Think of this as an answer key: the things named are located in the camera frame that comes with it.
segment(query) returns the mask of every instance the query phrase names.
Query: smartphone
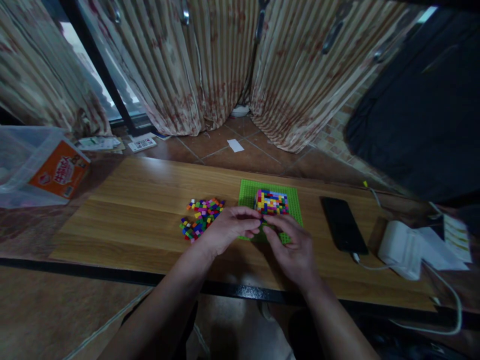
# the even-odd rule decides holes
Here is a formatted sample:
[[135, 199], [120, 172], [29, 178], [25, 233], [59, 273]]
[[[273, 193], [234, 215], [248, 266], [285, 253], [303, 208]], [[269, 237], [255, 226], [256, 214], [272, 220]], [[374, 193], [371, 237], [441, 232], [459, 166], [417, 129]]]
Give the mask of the smartphone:
[[347, 253], [367, 255], [369, 249], [365, 245], [349, 203], [333, 197], [321, 197], [320, 201], [336, 248]]

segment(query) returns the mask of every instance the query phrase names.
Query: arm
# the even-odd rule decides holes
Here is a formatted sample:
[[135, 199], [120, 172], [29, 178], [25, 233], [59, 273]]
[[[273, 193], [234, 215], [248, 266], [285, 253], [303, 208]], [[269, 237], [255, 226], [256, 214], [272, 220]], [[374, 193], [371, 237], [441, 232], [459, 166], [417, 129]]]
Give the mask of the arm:
[[325, 357], [335, 360], [379, 359], [335, 294], [320, 278], [310, 234], [289, 215], [264, 218], [291, 237], [292, 243], [282, 245], [274, 230], [263, 227], [281, 269], [305, 298]]
[[153, 341], [157, 348], [160, 342], [162, 358], [171, 357], [214, 259], [238, 236], [257, 234], [260, 217], [247, 207], [226, 207], [130, 316], [99, 359], [137, 359]]

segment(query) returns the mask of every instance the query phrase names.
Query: forearm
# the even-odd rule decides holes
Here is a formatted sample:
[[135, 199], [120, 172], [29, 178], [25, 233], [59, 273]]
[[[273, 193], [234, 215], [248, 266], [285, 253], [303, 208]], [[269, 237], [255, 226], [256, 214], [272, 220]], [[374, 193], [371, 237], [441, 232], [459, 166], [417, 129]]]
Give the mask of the forearm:
[[318, 279], [302, 292], [327, 359], [379, 359], [326, 283]]
[[165, 343], [162, 355], [168, 358], [182, 335], [214, 258], [201, 240], [190, 246], [120, 328], [100, 359], [136, 359], [154, 337]]

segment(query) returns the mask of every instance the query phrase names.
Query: curtain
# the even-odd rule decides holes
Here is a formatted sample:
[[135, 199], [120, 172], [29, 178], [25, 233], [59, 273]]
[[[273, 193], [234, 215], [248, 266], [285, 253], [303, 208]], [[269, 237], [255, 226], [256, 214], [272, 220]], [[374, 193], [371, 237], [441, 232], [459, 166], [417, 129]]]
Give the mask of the curtain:
[[76, 55], [40, 0], [0, 0], [0, 106], [26, 125], [111, 135]]
[[[104, 45], [162, 134], [198, 135], [221, 126], [249, 73], [257, 1], [80, 0]], [[120, 16], [115, 22], [111, 12]]]
[[376, 53], [388, 56], [420, 13], [384, 0], [272, 1], [253, 75], [253, 122], [280, 149], [299, 152], [375, 71]]

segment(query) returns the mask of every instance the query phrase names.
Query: pile of colorful cubes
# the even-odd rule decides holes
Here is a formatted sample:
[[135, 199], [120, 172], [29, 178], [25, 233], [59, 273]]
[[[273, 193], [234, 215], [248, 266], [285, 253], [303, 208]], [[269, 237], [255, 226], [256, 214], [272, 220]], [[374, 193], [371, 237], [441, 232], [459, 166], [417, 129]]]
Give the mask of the pile of colorful cubes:
[[256, 193], [255, 210], [263, 215], [289, 213], [287, 194], [259, 189]]
[[225, 201], [220, 202], [216, 198], [197, 202], [195, 202], [195, 199], [192, 199], [186, 209], [196, 211], [196, 221], [189, 222], [186, 218], [181, 219], [180, 228], [185, 235], [185, 240], [190, 240], [193, 244], [224, 210], [224, 206]]

